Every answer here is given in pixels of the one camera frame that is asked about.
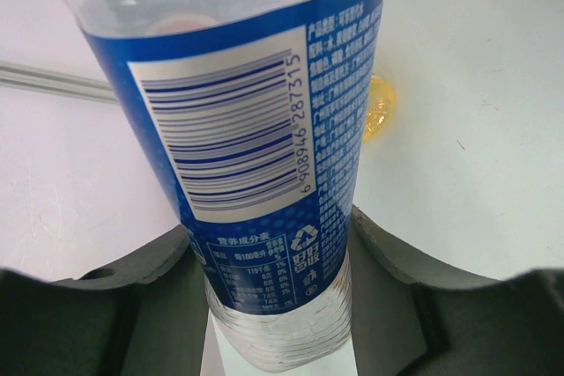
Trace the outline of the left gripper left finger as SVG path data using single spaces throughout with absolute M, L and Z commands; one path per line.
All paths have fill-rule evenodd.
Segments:
M 79 279 L 1 272 L 3 375 L 198 375 L 208 306 L 182 226 Z

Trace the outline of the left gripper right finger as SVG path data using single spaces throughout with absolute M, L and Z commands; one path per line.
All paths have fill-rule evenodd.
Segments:
M 562 374 L 561 269 L 479 276 L 423 253 L 359 209 L 348 249 L 359 374 Z

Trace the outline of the clear water bottle blue label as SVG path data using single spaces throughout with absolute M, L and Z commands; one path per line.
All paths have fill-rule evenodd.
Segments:
M 253 366 L 351 333 L 347 234 L 383 0 L 63 0 Z

